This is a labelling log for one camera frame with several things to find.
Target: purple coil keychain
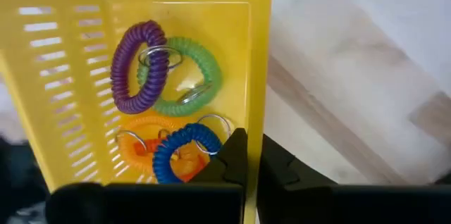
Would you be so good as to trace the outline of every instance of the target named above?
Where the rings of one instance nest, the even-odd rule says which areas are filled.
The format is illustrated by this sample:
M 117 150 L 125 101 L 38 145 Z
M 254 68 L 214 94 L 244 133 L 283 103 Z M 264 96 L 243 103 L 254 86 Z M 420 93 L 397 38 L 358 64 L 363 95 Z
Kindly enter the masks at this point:
M 131 97 L 128 89 L 128 73 L 130 65 L 141 43 L 148 47 L 166 43 L 164 32 L 158 23 L 149 20 L 138 23 L 125 32 L 114 52 L 111 64 L 111 90 L 114 103 L 119 111 L 136 114 L 146 111 L 159 98 L 168 76 L 168 53 L 158 51 L 149 58 L 149 74 L 138 94 Z

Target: basket slot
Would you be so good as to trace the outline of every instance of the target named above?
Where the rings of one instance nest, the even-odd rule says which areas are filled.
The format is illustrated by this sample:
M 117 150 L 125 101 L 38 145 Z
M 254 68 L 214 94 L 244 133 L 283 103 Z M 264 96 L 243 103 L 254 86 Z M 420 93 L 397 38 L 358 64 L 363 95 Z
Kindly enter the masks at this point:
M 95 176 L 99 173 L 99 170 L 95 170 L 94 172 L 90 173 L 88 176 L 82 179 L 83 182 L 87 182 L 90 180 L 96 179 Z
M 108 103 L 107 103 L 106 105 L 100 107 L 100 109 L 101 109 L 103 112 L 107 112 L 107 111 L 109 111 L 109 110 L 111 110 L 111 109 L 113 109 L 113 108 L 117 108 L 116 105 L 114 104 L 114 101 L 110 101 L 110 100 L 113 100 L 113 98 L 108 99 L 108 100 L 107 100 Z
M 100 56 L 94 56 L 91 58 L 88 58 L 86 60 L 86 64 L 89 66 L 96 66 L 97 67 L 97 63 L 103 62 L 103 61 L 107 61 L 108 63 L 110 63 L 110 58 L 108 55 L 100 55 Z
M 73 83 L 73 78 L 72 77 L 66 77 L 66 78 L 59 78 L 58 80 L 54 80 L 52 82 L 49 82 L 48 80 L 45 80 L 45 90 L 50 90 L 50 89 L 56 89 L 59 88 L 61 86 L 64 85 L 69 85 Z
M 72 163 L 72 167 L 75 168 L 79 166 L 80 164 L 84 163 L 85 161 L 91 159 L 94 156 L 94 153 L 90 152 L 87 155 L 83 156 L 82 158 L 78 159 L 77 161 Z
M 120 161 L 113 167 L 113 169 L 116 170 L 116 169 L 120 168 L 124 163 L 125 163 L 124 160 L 120 160 Z
M 50 71 L 50 75 L 48 75 L 49 71 L 48 70 L 42 70 L 39 74 L 41 75 L 41 79 L 44 80 L 45 82 L 55 82 L 58 80 L 65 80 L 70 78 L 70 71 L 69 69 L 65 70 L 65 71 Z
M 97 61 L 97 62 L 95 62 L 95 63 L 89 64 L 89 65 L 88 65 L 89 69 L 90 69 L 90 70 L 93 70 L 93 69 L 100 68 L 100 67 L 105 67 L 105 66 L 111 67 L 111 60 L 110 60 L 110 58 L 108 57 L 108 55 L 102 55 L 102 56 L 98 56 L 98 57 L 96 57 L 96 58 L 101 57 L 101 58 L 103 59 L 104 56 L 106 56 L 106 60 L 103 60 L 103 61 Z
M 61 43 L 44 45 L 44 46 L 36 46 L 36 47 L 33 47 L 30 45 L 30 51 L 31 51 L 32 55 L 51 54 L 56 51 L 63 51 L 64 49 L 65 49 L 65 47 Z
M 41 70 L 39 72 L 39 75 L 41 75 L 41 77 L 45 77 L 45 78 L 49 78 L 49 76 L 51 75 L 55 75 L 58 73 L 62 73 L 65 71 L 69 71 L 69 64 L 61 64 L 55 67 L 51 67 L 51 68 L 45 68 L 44 70 Z
M 35 34 L 36 32 L 52 32 L 52 30 L 58 29 L 58 23 L 52 22 L 43 22 L 43 23 L 28 23 L 24 24 L 23 31 L 31 32 Z
M 105 32 L 103 31 L 91 31 L 91 32 L 82 32 L 80 33 L 80 40 L 86 42 L 89 40 L 98 40 L 101 38 L 105 38 Z
M 55 109 L 58 108 L 58 107 L 63 106 L 64 104 L 71 104 L 71 103 L 75 102 L 75 100 L 76 100 L 76 98 L 73 95 L 69 96 L 69 97 L 66 97 L 64 99 L 61 99 L 61 100 L 57 100 L 57 101 L 53 101 L 53 97 L 50 98 L 50 99 L 51 99 L 51 105 L 50 106 L 52 108 L 55 108 Z
M 94 46 L 96 44 L 105 44 L 105 43 L 106 43 L 106 38 L 105 37 L 93 37 L 93 38 L 88 38 L 88 39 L 81 39 L 80 38 L 80 44 L 84 46 L 83 47 L 84 49 L 86 47 Z
M 116 154 L 113 158 L 111 158 L 111 162 L 116 162 L 121 157 L 121 154 Z
M 119 146 L 114 146 L 109 150 L 110 154 L 116 154 L 116 152 L 119 150 Z
M 90 12 L 100 12 L 99 5 L 77 5 L 73 7 L 76 13 L 90 13 Z
M 97 92 L 97 96 L 100 97 L 99 98 L 100 100 L 103 100 L 103 99 L 108 99 L 108 98 L 112 97 L 113 96 L 112 93 L 113 93 L 113 91 L 111 91 L 111 88 L 108 87 L 106 89 L 99 90 Z
M 72 148 L 77 146 L 79 143 L 83 142 L 86 139 L 86 135 L 80 135 L 79 137 L 76 137 L 75 139 L 72 139 L 71 141 L 66 143 L 66 148 Z
M 48 63 L 66 57 L 65 51 L 55 51 L 49 54 L 41 54 L 36 56 L 36 61 L 41 64 Z
M 106 50 L 107 48 L 108 48 L 108 45 L 106 45 L 105 43 L 95 42 L 94 44 L 84 46 L 83 51 L 85 53 L 98 52 L 98 51 L 104 52 L 104 50 Z
M 103 108 L 108 108 L 108 107 L 111 107 L 111 106 L 113 106 L 114 105 L 114 99 L 111 97 L 111 98 L 108 98 L 107 100 L 105 100 L 105 101 L 102 101 L 100 104 L 99 104 L 99 106 L 101 106 L 101 107 L 103 107 Z
M 147 179 L 146 179 L 146 183 L 156 183 L 156 179 L 153 175 L 150 175 Z
M 60 93 L 60 94 L 55 94 L 54 96 L 52 96 L 51 98 L 50 98 L 50 103 L 51 104 L 57 104 L 58 102 L 60 102 L 60 101 L 67 101 L 67 102 L 70 102 L 70 101 L 68 101 L 70 98 L 73 98 L 73 91 L 65 91 L 65 92 L 62 92 L 62 93 Z
M 101 26 L 103 24 L 103 20 L 101 18 L 83 18 L 77 20 L 76 22 L 77 26 L 81 27 L 84 32 L 86 32 L 89 27 Z
M 73 135 L 80 136 L 82 134 L 82 131 L 83 131 L 83 126 L 82 125 L 76 125 L 76 126 L 70 128 L 70 129 L 66 130 L 66 131 L 63 131 L 61 133 L 61 136 L 63 138 L 73 137 Z
M 82 27 L 77 25 L 77 28 L 74 29 L 76 36 L 80 37 L 80 38 L 83 33 L 94 33 L 94 32 L 103 32 L 103 31 L 104 31 L 104 26 L 102 26 L 102 25 L 86 25 L 86 26 L 82 26 Z
M 118 107 L 116 105 L 111 105 L 111 108 L 106 109 L 104 112 L 102 112 L 102 115 L 105 117 L 105 119 L 110 118 L 111 116 L 114 116 L 119 112 Z
M 115 176 L 118 178 L 118 177 L 119 177 L 120 175 L 122 175 L 129 167 L 130 167 L 129 165 L 123 167 L 119 172 L 117 172 L 117 173 L 115 174 Z
M 106 100 L 108 100 L 108 99 L 112 99 L 112 98 L 113 98 L 112 93 L 106 94 L 106 95 L 104 95 L 104 96 L 102 96 L 102 97 L 99 97 L 99 103 L 101 103 L 101 102 L 103 102 L 103 101 L 106 101 Z
M 68 122 L 65 122 L 64 124 L 59 125 L 58 124 L 58 129 L 61 132 L 65 132 L 71 128 L 76 127 L 77 125 L 81 125 L 82 124 L 82 120 L 80 117 L 69 117 L 70 120 Z
M 109 75 L 110 75 L 110 67 L 109 66 L 95 68 L 89 72 L 89 76 L 91 76 L 91 80 L 100 80 L 105 77 L 109 77 Z
M 77 148 L 76 150 L 72 151 L 72 152 L 69 154 L 69 158 L 74 158 L 74 157 L 76 157 L 77 155 L 81 154 L 82 152 L 87 151 L 87 150 L 90 149 L 91 147 L 92 147 L 92 143 L 91 143 L 91 142 L 88 142 L 88 143 L 82 145 L 81 147 Z
M 77 103 L 74 101 L 74 102 L 71 102 L 69 104 L 66 104 L 66 105 L 60 106 L 58 108 L 55 108 L 54 109 L 54 114 L 55 114 L 55 116 L 57 118 L 61 117 L 61 116 L 66 117 L 67 113 L 73 112 L 76 108 L 77 108 Z
M 79 113 L 71 114 L 67 116 L 66 118 L 60 119 L 57 123 L 59 127 L 63 126 L 71 126 L 76 123 L 81 123 L 81 115 Z
M 107 77 L 105 77 L 105 78 L 103 78 L 103 79 L 94 81 L 94 86 L 95 86 L 96 88 L 103 88 L 104 85 L 109 85 L 110 82 L 111 82 L 111 78 L 110 78 L 109 75 L 108 75 Z
M 66 91 L 70 91 L 73 90 L 73 85 L 72 83 L 66 84 L 66 85 L 61 85 L 60 87 L 55 87 L 52 89 L 47 89 L 45 91 L 45 94 L 49 97 L 49 99 L 51 99 L 53 96 L 60 94 L 62 92 L 66 92 Z
M 107 146 L 110 146 L 110 145 L 112 145 L 112 144 L 114 144 L 116 142 L 116 140 L 113 138 L 113 139 L 109 139 L 107 142 L 106 142 L 106 145 Z
M 136 180 L 136 183 L 140 183 L 144 179 L 144 174 L 141 174 L 138 179 Z
M 42 46 L 52 46 L 55 44 L 61 44 L 63 39 L 61 37 L 45 37 L 44 39 L 35 39 L 30 41 L 31 47 L 42 47 Z
M 119 130 L 119 127 L 113 127 L 113 128 L 107 128 L 105 132 L 105 137 L 111 137 L 116 134 L 116 132 Z
M 118 115 L 118 112 L 114 112 L 111 115 L 105 116 L 105 119 L 107 121 L 104 123 L 104 127 L 110 127 L 119 124 L 121 116 Z
M 70 121 L 69 123 L 66 123 L 65 125 L 59 126 L 58 131 L 61 132 L 63 137 L 67 137 L 75 132 L 78 132 L 78 130 L 82 129 L 82 120 L 81 119 L 75 119 L 73 121 Z
M 74 177 L 77 178 L 77 177 L 81 176 L 83 173 L 86 173 L 88 170 L 90 170 L 91 168 L 95 167 L 96 164 L 97 164 L 96 161 L 91 162 L 90 164 L 88 164 L 88 165 L 86 165 L 85 167 L 83 167 L 81 170 L 77 171 L 77 172 L 74 174 Z
M 50 6 L 24 6 L 18 9 L 19 15 L 48 15 L 53 12 Z
M 36 67 L 38 70 L 43 71 L 43 70 L 52 69 L 52 68 L 55 68 L 58 66 L 67 65 L 68 63 L 69 63 L 68 59 L 63 57 L 63 58 L 57 58 L 57 59 L 50 60 L 50 61 L 39 61 L 36 63 Z M 47 74 L 47 75 L 54 74 L 57 72 L 58 71 L 56 71 L 56 72 L 52 71 L 52 72 L 49 72 L 49 74 Z

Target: black object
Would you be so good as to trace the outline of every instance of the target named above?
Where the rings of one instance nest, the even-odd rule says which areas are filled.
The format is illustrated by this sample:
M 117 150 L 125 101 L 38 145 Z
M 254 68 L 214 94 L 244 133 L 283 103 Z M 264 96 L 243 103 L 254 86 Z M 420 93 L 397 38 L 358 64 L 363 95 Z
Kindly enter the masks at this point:
M 74 184 L 47 204 L 57 223 L 242 223 L 247 135 L 234 131 L 216 158 L 185 185 Z M 447 185 L 343 186 L 264 135 L 257 208 L 261 224 L 451 223 Z
M 11 145 L 0 135 L 0 223 L 48 196 L 30 145 Z
M 436 185 L 451 185 L 451 173 L 442 176 L 435 182 Z
M 451 187 L 336 185 L 265 135 L 257 208 L 261 224 L 451 223 Z
M 247 134 L 240 128 L 187 184 L 68 185 L 48 200 L 47 222 L 242 223 L 246 174 Z

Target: yellow plastic basket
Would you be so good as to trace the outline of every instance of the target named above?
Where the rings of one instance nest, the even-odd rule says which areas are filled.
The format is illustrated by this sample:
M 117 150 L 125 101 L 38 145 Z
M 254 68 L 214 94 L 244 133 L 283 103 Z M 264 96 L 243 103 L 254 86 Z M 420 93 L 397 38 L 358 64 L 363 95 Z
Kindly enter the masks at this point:
M 130 116 L 112 102 L 109 66 L 123 33 L 155 20 L 167 37 L 197 40 L 223 87 L 191 119 L 217 113 L 249 135 L 245 220 L 253 222 L 261 152 L 271 0 L 0 0 L 0 66 L 50 190 L 76 181 L 146 182 L 114 142 Z M 198 82 L 175 70 L 167 86 Z M 130 74 L 137 91 L 135 74 Z M 168 98 L 180 92 L 165 92 Z

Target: blue coil keychain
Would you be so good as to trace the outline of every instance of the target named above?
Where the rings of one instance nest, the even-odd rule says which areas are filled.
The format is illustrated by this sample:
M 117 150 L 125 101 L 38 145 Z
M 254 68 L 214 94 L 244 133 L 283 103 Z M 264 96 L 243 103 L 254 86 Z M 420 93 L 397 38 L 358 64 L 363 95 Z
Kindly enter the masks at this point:
M 181 146 L 190 143 L 192 140 L 196 142 L 200 151 L 210 156 L 215 156 L 222 147 L 218 136 L 207 126 L 200 122 L 208 117 L 221 119 L 227 126 L 227 133 L 230 137 L 231 129 L 227 120 L 216 114 L 208 114 L 202 116 L 196 123 L 189 123 L 184 128 L 175 131 L 172 135 L 167 136 L 167 140 L 158 146 L 154 153 L 152 168 L 159 184 L 182 183 L 171 168 L 171 156 Z

